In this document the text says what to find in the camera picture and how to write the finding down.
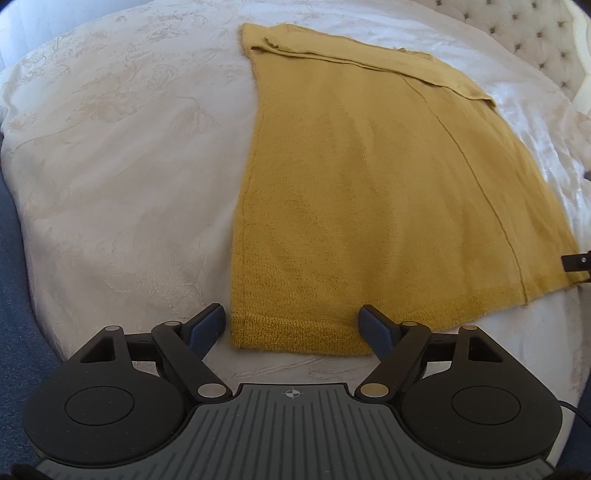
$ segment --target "white headboard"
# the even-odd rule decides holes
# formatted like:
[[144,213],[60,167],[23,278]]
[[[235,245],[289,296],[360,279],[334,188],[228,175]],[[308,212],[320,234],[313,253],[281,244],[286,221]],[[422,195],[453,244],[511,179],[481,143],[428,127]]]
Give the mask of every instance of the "white headboard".
[[488,33],[591,110],[590,21],[571,0],[415,1]]

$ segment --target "bed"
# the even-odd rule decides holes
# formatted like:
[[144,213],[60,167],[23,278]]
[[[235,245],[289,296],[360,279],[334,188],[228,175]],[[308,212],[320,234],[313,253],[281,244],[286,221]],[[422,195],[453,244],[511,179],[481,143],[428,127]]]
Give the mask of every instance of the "bed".
[[[232,215],[256,113],[238,40],[246,21],[426,51],[464,71],[495,98],[581,250],[591,250],[591,62],[587,19],[574,4],[155,0],[53,32],[0,75],[2,173],[21,222],[32,311],[59,357],[106,325],[136,333],[214,301],[230,310]],[[586,295],[555,292],[476,323],[577,404],[591,365]],[[206,362],[231,388],[354,388],[377,360],[236,351],[225,335]],[[571,428],[564,417],[552,463]]]

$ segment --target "mustard yellow sweater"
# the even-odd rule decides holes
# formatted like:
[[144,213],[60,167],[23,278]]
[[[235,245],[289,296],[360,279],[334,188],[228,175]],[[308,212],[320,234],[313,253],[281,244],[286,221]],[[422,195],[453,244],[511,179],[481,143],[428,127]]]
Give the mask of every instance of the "mustard yellow sweater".
[[245,24],[259,107],[235,217],[236,347],[359,355],[356,314],[448,329],[586,278],[493,100],[424,54]]

